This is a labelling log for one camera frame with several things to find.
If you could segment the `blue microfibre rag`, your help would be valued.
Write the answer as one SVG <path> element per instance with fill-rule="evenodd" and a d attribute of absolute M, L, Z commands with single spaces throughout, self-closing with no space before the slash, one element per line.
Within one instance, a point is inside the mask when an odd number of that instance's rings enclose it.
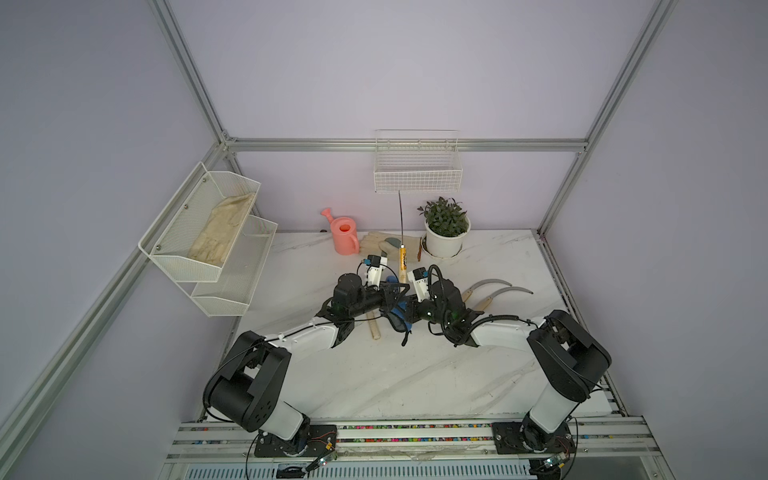
<path fill-rule="evenodd" d="M 403 334 L 401 346 L 405 347 L 412 331 L 409 317 L 411 301 L 407 296 L 410 286 L 399 282 L 394 276 L 388 276 L 383 290 L 385 297 L 383 312 L 393 329 Z"/>

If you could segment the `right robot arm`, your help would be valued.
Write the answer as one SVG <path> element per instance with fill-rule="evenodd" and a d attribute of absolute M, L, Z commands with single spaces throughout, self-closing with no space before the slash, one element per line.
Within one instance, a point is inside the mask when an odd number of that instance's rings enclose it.
<path fill-rule="evenodd" d="M 570 433 L 567 420 L 590 399 L 612 363 L 607 350 L 568 312 L 555 309 L 541 320 L 512 314 L 486 314 L 466 306 L 447 279 L 409 277 L 408 321 L 440 327 L 455 346 L 504 347 L 530 352 L 548 384 L 520 422 L 493 426 L 501 453 L 542 453 L 563 449 Z"/>

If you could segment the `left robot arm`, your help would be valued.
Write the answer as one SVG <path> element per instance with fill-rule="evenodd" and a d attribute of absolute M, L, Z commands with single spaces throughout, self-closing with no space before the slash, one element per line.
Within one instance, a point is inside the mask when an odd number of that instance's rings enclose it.
<path fill-rule="evenodd" d="M 272 338 L 254 331 L 240 334 L 204 387 L 204 410 L 216 410 L 218 420 L 248 432 L 305 443 L 309 418 L 281 399 L 291 362 L 341 345 L 362 316 L 388 316 L 409 290 L 406 283 L 365 285 L 359 275 L 344 274 L 307 324 Z"/>

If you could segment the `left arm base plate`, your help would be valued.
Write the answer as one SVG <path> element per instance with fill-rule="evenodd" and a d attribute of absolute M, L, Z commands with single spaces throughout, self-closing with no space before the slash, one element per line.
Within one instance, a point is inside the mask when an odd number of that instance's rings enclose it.
<path fill-rule="evenodd" d="M 309 424 L 289 440 L 260 432 L 251 449 L 252 458 L 315 458 L 335 448 L 338 428 L 332 424 Z"/>

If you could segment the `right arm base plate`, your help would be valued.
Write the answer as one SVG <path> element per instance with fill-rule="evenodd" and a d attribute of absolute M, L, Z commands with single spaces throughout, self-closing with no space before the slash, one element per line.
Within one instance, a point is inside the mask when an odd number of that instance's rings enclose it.
<path fill-rule="evenodd" d="M 566 422 L 548 433 L 533 421 L 494 422 L 492 439 L 498 454 L 540 454 L 574 452 L 575 440 Z"/>

